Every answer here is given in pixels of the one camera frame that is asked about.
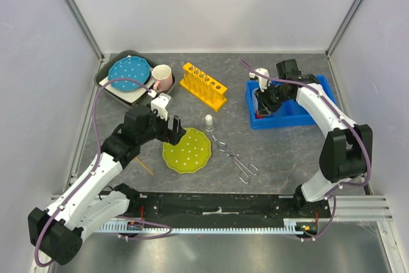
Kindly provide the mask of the white wash bottle red cap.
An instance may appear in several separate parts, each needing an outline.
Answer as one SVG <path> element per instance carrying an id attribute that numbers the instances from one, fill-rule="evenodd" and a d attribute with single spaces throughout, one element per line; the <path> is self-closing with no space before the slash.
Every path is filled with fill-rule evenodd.
<path id="1" fill-rule="evenodd" d="M 252 91 L 252 105 L 254 108 L 254 116 L 256 119 L 262 119 L 265 117 L 263 113 L 259 112 L 259 104 L 258 104 L 258 98 L 256 96 L 257 89 Z"/>

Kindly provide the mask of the yellow test tube rack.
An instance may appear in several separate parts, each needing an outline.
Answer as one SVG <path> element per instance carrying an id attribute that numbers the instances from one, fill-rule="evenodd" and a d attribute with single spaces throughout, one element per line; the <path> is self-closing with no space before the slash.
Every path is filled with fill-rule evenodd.
<path id="1" fill-rule="evenodd" d="M 192 63 L 183 65 L 183 77 L 179 85 L 208 107 L 218 112 L 228 101 L 228 88 Z"/>

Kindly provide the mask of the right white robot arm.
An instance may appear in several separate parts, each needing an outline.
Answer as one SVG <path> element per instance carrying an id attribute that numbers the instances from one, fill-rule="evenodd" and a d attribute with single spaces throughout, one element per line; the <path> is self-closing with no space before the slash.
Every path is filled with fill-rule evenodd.
<path id="1" fill-rule="evenodd" d="M 325 141 L 319 157 L 319 170 L 299 185 L 293 201 L 294 213 L 302 218 L 316 210 L 316 202 L 329 197 L 344 185 L 366 185 L 371 177 L 373 131 L 347 117 L 325 93 L 313 74 L 303 74 L 295 59 L 276 65 L 277 78 L 264 68 L 249 69 L 249 77 L 259 84 L 255 92 L 259 113 L 275 113 L 294 101 L 303 107 L 320 128 Z"/>

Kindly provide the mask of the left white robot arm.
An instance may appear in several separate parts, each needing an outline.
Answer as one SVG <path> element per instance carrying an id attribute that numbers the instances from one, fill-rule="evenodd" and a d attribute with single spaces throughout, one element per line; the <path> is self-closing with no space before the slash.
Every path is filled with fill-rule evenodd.
<path id="1" fill-rule="evenodd" d="M 98 141 L 95 158 L 66 192 L 47 208 L 34 208 L 28 215 L 29 240 L 39 267 L 65 265 L 79 252 L 82 243 L 112 218 L 135 217 L 138 199 L 127 185 L 116 188 L 93 204 L 97 194 L 136 158 L 141 146 L 158 140 L 176 145 L 185 135 L 181 119 L 170 117 L 165 107 L 155 104 L 131 107 L 105 141 Z"/>

